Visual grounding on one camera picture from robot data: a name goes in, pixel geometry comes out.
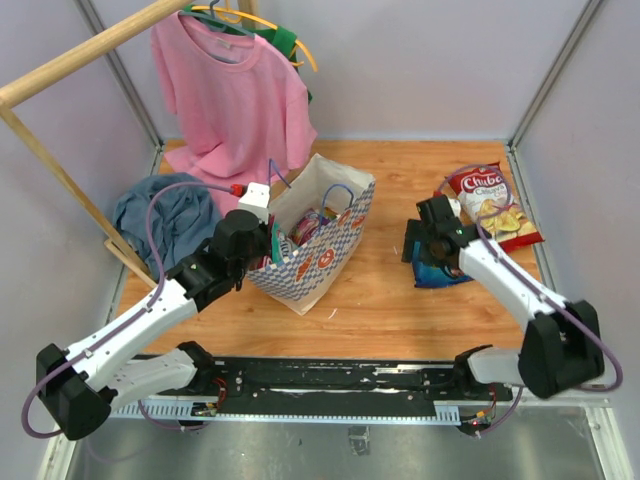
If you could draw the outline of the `blue snack bag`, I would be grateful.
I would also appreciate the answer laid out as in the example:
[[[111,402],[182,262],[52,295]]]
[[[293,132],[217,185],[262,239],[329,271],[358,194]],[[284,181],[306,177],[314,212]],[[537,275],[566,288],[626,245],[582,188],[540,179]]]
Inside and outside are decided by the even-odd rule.
[[[414,244],[410,265],[414,276],[414,287],[422,289],[441,289],[472,281],[466,275],[454,277],[446,274],[438,267],[430,266],[420,260],[421,246]]]

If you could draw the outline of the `red Chuba chips bag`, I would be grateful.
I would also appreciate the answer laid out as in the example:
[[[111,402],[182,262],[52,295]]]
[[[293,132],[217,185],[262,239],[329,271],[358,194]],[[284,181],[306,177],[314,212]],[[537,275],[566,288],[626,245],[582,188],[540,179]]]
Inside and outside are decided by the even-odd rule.
[[[453,174],[447,183],[461,208],[509,253],[541,243],[543,237],[525,214],[498,162]]]

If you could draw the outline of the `blue checkered paper bag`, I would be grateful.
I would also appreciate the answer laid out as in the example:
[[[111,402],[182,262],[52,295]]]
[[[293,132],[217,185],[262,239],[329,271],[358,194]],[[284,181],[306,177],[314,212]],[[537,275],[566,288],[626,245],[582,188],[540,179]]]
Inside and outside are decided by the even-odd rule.
[[[319,154],[270,204],[275,222],[289,232],[309,209],[320,212],[322,225],[280,263],[247,273],[262,292],[299,315],[327,293],[359,245],[376,187],[375,177]]]

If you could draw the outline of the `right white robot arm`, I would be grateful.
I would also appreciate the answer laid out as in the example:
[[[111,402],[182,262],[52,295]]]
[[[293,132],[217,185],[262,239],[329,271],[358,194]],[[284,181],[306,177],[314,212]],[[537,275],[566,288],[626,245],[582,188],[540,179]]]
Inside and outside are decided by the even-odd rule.
[[[570,302],[528,274],[479,226],[465,225],[444,195],[416,205],[419,220],[411,232],[419,258],[443,273],[462,273],[480,283],[519,323],[518,349],[491,345],[455,359],[455,392],[474,400],[489,384],[523,386],[541,399],[578,388],[605,370],[595,308]]]

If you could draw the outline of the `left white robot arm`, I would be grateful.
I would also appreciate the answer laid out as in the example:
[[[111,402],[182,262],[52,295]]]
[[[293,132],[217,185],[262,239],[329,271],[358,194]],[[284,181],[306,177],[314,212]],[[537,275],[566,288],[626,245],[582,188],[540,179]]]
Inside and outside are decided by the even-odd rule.
[[[194,341],[151,359],[133,358],[173,326],[240,290],[250,266],[270,250],[269,213],[230,211],[196,251],[151,293],[89,337],[36,357],[36,393],[69,440],[96,431],[119,408],[156,393],[200,396],[214,383],[214,359]]]

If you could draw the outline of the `green white snack pack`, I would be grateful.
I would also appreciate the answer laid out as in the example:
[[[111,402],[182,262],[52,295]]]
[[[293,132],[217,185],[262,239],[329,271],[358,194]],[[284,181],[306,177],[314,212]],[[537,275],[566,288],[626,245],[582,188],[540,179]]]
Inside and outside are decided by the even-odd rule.
[[[289,257],[297,245],[289,238],[286,232],[277,222],[271,227],[271,260],[273,263],[280,263]]]

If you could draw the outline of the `pink purple snack pouch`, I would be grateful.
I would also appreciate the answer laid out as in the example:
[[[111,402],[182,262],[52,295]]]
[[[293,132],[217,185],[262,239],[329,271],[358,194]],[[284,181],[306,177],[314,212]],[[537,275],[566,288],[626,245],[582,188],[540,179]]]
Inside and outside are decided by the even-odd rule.
[[[316,209],[307,210],[289,232],[289,238],[297,246],[305,244],[322,225],[320,212]]]

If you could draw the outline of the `blue crumpled cloth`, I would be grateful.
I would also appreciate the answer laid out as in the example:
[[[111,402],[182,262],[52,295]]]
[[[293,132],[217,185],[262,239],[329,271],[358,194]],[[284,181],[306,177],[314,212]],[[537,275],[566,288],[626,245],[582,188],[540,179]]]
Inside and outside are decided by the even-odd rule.
[[[149,176],[122,195],[112,214],[112,224],[159,278],[151,247],[158,250],[165,270],[192,254],[213,235],[222,215],[208,189],[194,184],[187,173]]]

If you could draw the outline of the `pink t-shirt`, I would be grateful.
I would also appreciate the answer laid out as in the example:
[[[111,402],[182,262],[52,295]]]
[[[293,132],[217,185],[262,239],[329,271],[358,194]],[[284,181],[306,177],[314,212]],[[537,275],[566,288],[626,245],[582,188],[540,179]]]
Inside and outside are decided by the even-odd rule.
[[[316,138],[307,87],[264,38],[175,13],[152,28],[151,51],[185,142],[166,155],[174,171],[229,186],[265,183],[271,164],[282,174],[307,164]]]

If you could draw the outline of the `grey-blue hanger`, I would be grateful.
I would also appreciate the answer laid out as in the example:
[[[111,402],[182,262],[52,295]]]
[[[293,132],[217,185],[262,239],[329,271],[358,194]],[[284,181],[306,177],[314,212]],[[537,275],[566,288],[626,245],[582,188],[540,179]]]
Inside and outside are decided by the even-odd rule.
[[[205,25],[210,31],[218,33],[232,33],[234,35],[244,35],[250,38],[254,37],[254,33],[240,26],[238,22],[231,20],[223,20],[222,15],[216,16],[215,6],[219,0],[213,0],[208,6],[200,9],[199,5],[188,5],[178,12],[179,16],[191,17]]]

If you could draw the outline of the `wooden clothes rack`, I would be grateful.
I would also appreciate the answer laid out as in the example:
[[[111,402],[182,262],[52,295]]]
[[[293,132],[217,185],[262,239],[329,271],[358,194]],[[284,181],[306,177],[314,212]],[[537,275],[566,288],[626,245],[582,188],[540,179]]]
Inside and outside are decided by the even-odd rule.
[[[142,8],[139,1],[5,1],[11,82]],[[141,33],[15,108],[104,213],[181,138]],[[8,127],[1,130],[1,289],[105,291],[121,272],[105,234]]]

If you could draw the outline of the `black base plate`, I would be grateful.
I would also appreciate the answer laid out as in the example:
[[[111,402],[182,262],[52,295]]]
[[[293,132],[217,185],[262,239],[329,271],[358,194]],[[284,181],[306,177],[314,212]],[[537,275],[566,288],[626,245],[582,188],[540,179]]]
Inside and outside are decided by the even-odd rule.
[[[512,398],[502,385],[466,384],[451,361],[218,357],[210,383],[165,395],[212,397],[227,387],[226,414],[422,417],[437,401],[490,404]]]

